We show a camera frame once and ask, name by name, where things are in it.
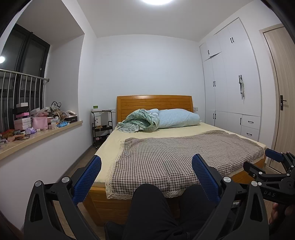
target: wooden headboard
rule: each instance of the wooden headboard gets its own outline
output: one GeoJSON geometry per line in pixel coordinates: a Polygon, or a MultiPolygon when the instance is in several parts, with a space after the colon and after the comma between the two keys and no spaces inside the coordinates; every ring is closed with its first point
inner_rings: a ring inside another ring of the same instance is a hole
{"type": "Polygon", "coordinates": [[[193,100],[191,96],[179,95],[136,95],[117,97],[117,120],[122,122],[137,109],[144,108],[159,110],[182,108],[193,112],[193,100]]]}

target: black metal rolling cart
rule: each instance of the black metal rolling cart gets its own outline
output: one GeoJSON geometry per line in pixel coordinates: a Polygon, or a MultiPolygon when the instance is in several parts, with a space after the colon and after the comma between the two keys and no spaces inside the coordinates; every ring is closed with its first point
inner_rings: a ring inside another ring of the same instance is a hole
{"type": "Polygon", "coordinates": [[[97,147],[97,142],[98,141],[102,141],[102,140],[106,140],[106,138],[108,137],[108,135],[110,135],[110,130],[113,131],[113,113],[111,110],[100,110],[100,111],[91,111],[91,113],[93,114],[93,122],[91,125],[92,125],[92,139],[93,139],[93,145],[96,147],[96,149],[98,148],[97,147]],[[98,126],[95,126],[95,113],[104,113],[104,112],[110,112],[111,113],[111,121],[108,121],[108,125],[102,125],[101,128],[98,128],[98,126]],[[96,133],[97,132],[102,132],[102,131],[109,131],[109,133],[107,135],[104,135],[104,136],[96,136],[96,133]]]}

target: window sill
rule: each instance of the window sill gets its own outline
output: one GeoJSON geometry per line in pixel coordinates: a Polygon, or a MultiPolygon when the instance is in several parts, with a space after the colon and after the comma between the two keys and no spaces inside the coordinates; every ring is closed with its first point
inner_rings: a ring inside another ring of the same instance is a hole
{"type": "Polygon", "coordinates": [[[0,149],[0,160],[2,160],[3,158],[15,153],[16,151],[26,147],[26,146],[29,146],[37,141],[40,141],[44,138],[47,138],[49,136],[52,136],[58,132],[62,132],[64,130],[67,130],[69,128],[72,128],[72,127],[75,127],[77,125],[80,125],[82,124],[83,121],[78,121],[78,122],[74,122],[74,123],[71,123],[69,124],[68,126],[65,126],[65,127],[61,127],[61,128],[57,128],[57,129],[52,129],[52,130],[45,130],[45,131],[40,131],[40,132],[36,132],[34,134],[32,134],[30,136],[29,139],[27,140],[18,140],[18,141],[14,141],[14,142],[10,142],[10,143],[7,143],[7,144],[4,144],[2,145],[1,149],[0,149]]]}

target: ceiling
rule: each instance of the ceiling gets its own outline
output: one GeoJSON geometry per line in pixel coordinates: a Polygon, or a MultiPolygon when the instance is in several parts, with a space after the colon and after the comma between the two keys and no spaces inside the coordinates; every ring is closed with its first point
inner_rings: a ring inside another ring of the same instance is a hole
{"type": "Polygon", "coordinates": [[[61,0],[33,0],[17,21],[50,45],[84,34],[61,0]]]}
{"type": "Polygon", "coordinates": [[[252,0],[173,0],[148,5],[141,0],[77,0],[97,37],[151,34],[199,42],[252,0]]]}

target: metal railing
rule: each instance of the metal railing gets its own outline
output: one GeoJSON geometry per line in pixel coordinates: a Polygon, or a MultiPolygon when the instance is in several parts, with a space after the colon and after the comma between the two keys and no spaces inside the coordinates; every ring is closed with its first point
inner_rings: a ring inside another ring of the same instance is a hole
{"type": "Polygon", "coordinates": [[[14,128],[12,110],[18,103],[29,103],[29,111],[44,108],[45,81],[49,79],[0,69],[0,132],[14,128]]]}

